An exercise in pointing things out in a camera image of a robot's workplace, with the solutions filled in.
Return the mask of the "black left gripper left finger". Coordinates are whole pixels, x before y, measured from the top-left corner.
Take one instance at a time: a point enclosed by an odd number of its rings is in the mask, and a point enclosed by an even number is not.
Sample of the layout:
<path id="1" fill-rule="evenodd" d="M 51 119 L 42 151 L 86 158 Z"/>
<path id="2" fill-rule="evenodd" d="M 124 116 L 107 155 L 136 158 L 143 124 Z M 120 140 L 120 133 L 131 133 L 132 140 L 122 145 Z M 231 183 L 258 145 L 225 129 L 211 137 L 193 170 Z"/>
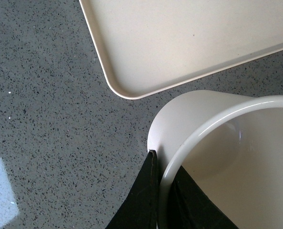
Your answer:
<path id="1" fill-rule="evenodd" d="M 156 152 L 150 150 L 129 194 L 106 228 L 157 228 L 158 193 L 158 158 Z"/>

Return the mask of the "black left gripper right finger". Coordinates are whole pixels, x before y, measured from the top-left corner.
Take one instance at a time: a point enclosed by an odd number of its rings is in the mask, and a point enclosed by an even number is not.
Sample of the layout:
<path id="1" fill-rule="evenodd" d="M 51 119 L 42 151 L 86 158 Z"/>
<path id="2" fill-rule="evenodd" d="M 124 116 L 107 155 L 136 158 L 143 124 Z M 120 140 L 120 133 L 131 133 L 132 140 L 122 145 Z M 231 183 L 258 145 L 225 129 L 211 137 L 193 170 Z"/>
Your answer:
<path id="1" fill-rule="evenodd" d="M 188 172 L 180 167 L 168 196 L 170 229 L 236 229 L 238 228 L 205 195 Z"/>

